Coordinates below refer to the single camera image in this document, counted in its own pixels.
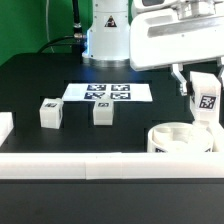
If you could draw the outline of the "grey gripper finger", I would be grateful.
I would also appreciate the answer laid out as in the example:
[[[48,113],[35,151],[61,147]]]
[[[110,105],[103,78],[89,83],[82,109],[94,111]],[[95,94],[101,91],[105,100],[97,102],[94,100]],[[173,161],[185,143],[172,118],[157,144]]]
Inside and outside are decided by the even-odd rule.
[[[182,96],[186,96],[187,92],[187,80],[182,75],[183,65],[182,64],[172,64],[171,65],[171,75],[179,83],[179,90]]]
[[[221,82],[222,88],[224,88],[224,57],[218,58],[217,66],[219,68],[218,79]]]

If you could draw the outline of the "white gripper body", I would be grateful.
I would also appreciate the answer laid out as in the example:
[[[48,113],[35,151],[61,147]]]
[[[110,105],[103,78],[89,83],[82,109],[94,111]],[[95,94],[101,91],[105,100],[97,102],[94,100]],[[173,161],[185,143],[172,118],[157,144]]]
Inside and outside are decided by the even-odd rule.
[[[130,28],[130,64],[136,71],[224,56],[224,6],[216,14],[179,20],[172,9],[136,16]]]

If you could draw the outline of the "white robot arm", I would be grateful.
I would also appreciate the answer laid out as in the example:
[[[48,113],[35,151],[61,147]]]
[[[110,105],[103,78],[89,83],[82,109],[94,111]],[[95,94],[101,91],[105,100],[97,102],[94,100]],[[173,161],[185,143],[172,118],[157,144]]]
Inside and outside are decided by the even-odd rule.
[[[224,0],[93,0],[86,63],[169,67],[183,95],[185,64],[216,60],[224,86]]]

